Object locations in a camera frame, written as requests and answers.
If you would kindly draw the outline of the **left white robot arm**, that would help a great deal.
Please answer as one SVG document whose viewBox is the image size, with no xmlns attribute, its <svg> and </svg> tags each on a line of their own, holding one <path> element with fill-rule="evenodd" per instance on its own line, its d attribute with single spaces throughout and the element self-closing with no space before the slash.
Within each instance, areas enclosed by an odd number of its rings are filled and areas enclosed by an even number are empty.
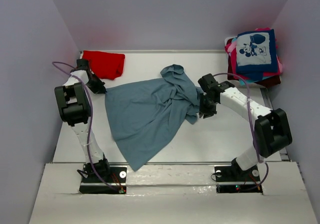
<svg viewBox="0 0 320 224">
<path fill-rule="evenodd" d="M 52 65 L 68 75 L 68 80 L 62 86 L 54 89 L 59 115 L 76 134 L 85 155 L 84 170 L 78 173 L 83 178 L 97 178 L 106 184 L 110 178 L 111 169 L 104 152 L 99 147 L 94 132 L 93 104 L 89 91 L 94 94 L 106 94 L 105 83 L 102 82 L 91 70 L 89 61 L 78 59 L 76 67 L 69 64 L 72 70 L 67 73 L 58 67 L 64 62 L 52 62 Z"/>
</svg>

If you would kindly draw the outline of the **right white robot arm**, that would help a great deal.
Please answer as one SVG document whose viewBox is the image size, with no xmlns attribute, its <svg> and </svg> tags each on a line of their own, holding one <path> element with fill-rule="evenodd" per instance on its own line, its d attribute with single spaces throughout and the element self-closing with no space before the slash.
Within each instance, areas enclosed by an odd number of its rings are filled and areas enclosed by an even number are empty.
<svg viewBox="0 0 320 224">
<path fill-rule="evenodd" d="M 253 167 L 293 142 L 288 117 L 284 110 L 262 106 L 242 94 L 232 83 L 217 82 L 207 74 L 198 80 L 203 90 L 200 96 L 199 116 L 209 118 L 217 114 L 217 105 L 223 105 L 248 121 L 253 145 L 234 158 L 231 165 L 216 169 L 218 182 L 240 181 Z"/>
</svg>

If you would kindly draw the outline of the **grey-blue t-shirt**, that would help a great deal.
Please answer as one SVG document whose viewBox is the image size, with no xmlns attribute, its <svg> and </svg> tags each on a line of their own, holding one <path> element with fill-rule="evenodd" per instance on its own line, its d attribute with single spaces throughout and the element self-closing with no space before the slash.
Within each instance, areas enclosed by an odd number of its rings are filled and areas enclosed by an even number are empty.
<svg viewBox="0 0 320 224">
<path fill-rule="evenodd" d="M 134 171 L 169 144 L 184 121 L 194 124 L 198 119 L 202 90 L 184 68 L 173 64 L 160 75 L 106 90 L 111 135 Z"/>
</svg>

